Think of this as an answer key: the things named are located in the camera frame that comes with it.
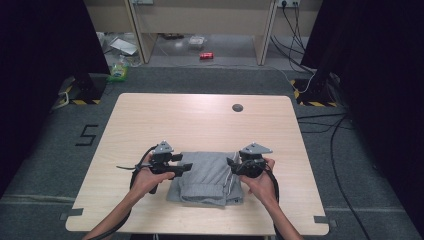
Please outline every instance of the red can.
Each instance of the red can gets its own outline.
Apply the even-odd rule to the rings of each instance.
[[[201,53],[200,60],[213,59],[213,52]]]

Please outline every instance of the power outlet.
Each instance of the power outlet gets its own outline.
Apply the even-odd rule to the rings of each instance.
[[[300,0],[278,0],[277,6],[282,8],[283,1],[286,1],[287,3],[286,8],[295,8],[295,7],[299,7],[300,5]]]

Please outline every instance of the wrist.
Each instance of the wrist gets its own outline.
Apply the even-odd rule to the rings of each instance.
[[[277,199],[275,199],[274,197],[264,198],[261,202],[267,210],[270,210],[276,207],[280,208],[280,205],[278,204]]]
[[[127,195],[125,196],[126,201],[135,205],[140,199],[144,197],[140,191],[136,191],[135,189],[131,189]]]

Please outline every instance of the folded gray shirt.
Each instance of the folded gray shirt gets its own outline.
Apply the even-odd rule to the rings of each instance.
[[[193,163],[190,171],[172,180],[167,200],[218,206],[243,203],[239,176],[231,173],[227,157],[238,162],[238,152],[183,152],[178,165]]]

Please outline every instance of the gray carpet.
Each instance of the gray carpet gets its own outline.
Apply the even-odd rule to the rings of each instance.
[[[309,77],[296,72],[287,75],[289,79]],[[341,106],[297,105],[289,83],[276,70],[131,68],[126,82],[107,85],[99,105],[68,105],[48,116],[32,154],[0,200],[0,239],[83,236],[68,232],[65,221],[59,217],[72,208],[113,106],[125,92],[287,95],[293,100],[298,117],[347,111]],[[334,223],[328,235],[307,239],[365,239],[336,181],[330,155],[334,128],[325,131],[328,124],[340,118],[299,120],[326,214]],[[91,146],[76,146],[90,142],[89,138],[80,137],[86,125],[97,125],[85,132],[96,137]],[[375,169],[372,156],[349,116],[337,130],[333,148],[340,185],[370,238],[421,239],[390,185]],[[116,237],[129,239],[125,234]]]

